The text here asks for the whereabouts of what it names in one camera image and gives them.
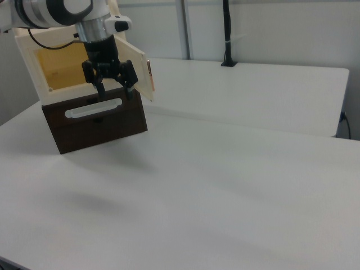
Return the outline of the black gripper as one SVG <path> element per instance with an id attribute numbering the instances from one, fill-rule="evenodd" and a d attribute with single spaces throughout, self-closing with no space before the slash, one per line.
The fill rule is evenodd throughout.
<path id="1" fill-rule="evenodd" d="M 126 98 L 130 101 L 138 76 L 131 60 L 119 61 L 114 36 L 97 42 L 85 42 L 84 48 L 88 56 L 88 60 L 82 63 L 85 81 L 95 87 L 99 98 L 103 100 L 106 95 L 103 78 L 118 77 L 118 82 L 123 86 Z"/>

